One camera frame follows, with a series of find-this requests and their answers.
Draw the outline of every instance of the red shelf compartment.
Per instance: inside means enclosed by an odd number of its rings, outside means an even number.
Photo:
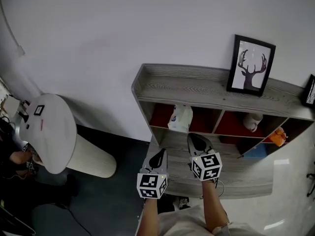
[[[190,124],[190,132],[211,133],[215,125],[212,109],[191,107],[193,111],[192,121]],[[150,126],[168,128],[167,124],[173,114],[174,105],[166,105],[157,103]]]
[[[243,125],[243,118],[246,113],[242,112],[225,112],[223,117],[215,130],[218,135],[226,136],[242,136],[242,137],[256,137],[265,138],[262,128],[258,125],[255,132],[250,132]]]

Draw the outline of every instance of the shelf top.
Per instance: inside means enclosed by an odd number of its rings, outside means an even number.
[[[314,111],[304,107],[297,96],[301,88],[288,83],[269,78],[263,95],[258,97],[226,91],[226,70],[198,67],[195,74],[194,67],[179,69],[178,65],[158,65],[164,70],[164,66],[168,66],[167,76],[163,76],[159,68],[154,72],[152,66],[146,70],[144,64],[132,84],[132,91],[140,101],[315,120]],[[170,71],[172,67],[178,77]]]

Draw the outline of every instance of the sleeve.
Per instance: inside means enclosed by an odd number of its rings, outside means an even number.
[[[217,227],[214,236],[264,236],[245,223],[229,223],[226,228]]]

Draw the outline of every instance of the white container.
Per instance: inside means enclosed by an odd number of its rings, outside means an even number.
[[[262,114],[248,113],[243,120],[243,124],[245,128],[247,128],[251,132],[255,132],[257,130],[258,124],[261,122],[262,119]]]
[[[188,133],[192,120],[192,109],[185,105],[175,105],[168,128],[173,131]]]

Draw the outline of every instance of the human arm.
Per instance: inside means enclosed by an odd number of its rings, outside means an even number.
[[[211,181],[203,181],[202,193],[207,229],[212,232],[214,228],[222,227],[229,223],[219,200],[215,184]]]
[[[147,199],[137,236],[158,236],[157,199]]]

